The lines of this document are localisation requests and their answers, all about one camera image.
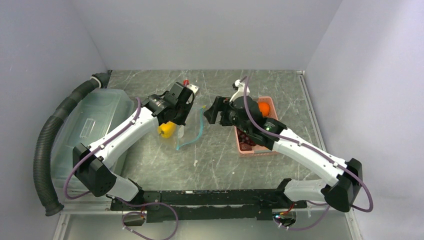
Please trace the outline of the yellow bell pepper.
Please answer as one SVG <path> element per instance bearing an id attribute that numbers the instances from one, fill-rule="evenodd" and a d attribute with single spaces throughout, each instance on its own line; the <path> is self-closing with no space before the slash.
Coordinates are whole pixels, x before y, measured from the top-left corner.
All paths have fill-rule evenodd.
<path id="1" fill-rule="evenodd" d="M 177 129 L 177 125 L 175 123 L 169 121 L 167 123 L 161 124 L 157 128 L 157 133 L 160 137 L 162 137 L 164 139 L 168 139 L 168 138 L 173 136 L 176 129 Z"/>

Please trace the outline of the clear zip top bag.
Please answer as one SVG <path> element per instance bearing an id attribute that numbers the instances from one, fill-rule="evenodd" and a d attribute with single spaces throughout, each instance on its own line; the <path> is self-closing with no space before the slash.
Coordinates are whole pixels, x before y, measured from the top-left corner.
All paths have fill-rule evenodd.
<path id="1" fill-rule="evenodd" d="M 205 110 L 206 105 L 195 104 L 188 114 L 185 125 L 176 125 L 176 130 L 170 138 L 162 138 L 157 132 L 157 140 L 177 151 L 194 144 L 203 135 Z"/>

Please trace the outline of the orange fruit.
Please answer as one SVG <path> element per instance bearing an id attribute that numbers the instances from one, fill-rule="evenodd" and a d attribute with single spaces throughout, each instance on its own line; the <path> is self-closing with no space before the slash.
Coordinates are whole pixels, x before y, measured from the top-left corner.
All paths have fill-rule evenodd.
<path id="1" fill-rule="evenodd" d="M 259 102 L 258 108 L 263 117 L 268 117 L 271 113 L 271 106 L 267 102 Z"/>

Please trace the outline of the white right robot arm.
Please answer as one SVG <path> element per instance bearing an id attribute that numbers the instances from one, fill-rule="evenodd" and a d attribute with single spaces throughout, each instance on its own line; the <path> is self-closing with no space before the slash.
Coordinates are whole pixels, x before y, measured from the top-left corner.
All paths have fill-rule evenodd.
<path id="1" fill-rule="evenodd" d="M 340 212 L 354 207 L 363 182 L 362 163 L 355 158 L 344 160 L 310 144 L 277 119 L 264 116 L 251 97 L 217 96 L 204 112 L 211 125 L 234 126 L 256 145 L 292 158 L 319 176 L 319 180 L 285 180 L 275 194 L 276 203 L 287 208 L 297 201 L 325 202 Z"/>

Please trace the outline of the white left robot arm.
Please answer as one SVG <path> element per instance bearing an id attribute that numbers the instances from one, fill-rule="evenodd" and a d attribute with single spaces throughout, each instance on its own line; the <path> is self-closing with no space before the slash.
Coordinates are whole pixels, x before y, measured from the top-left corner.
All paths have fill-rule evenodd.
<path id="1" fill-rule="evenodd" d="M 147 133 L 161 124 L 186 124 L 200 88 L 193 84 L 173 84 L 163 94 L 152 94 L 144 100 L 136 98 L 137 107 L 126 120 L 107 135 L 72 151 L 74 175 L 95 197 L 119 199 L 131 210 L 144 203 L 144 190 L 135 181 L 112 171 L 118 158 Z"/>

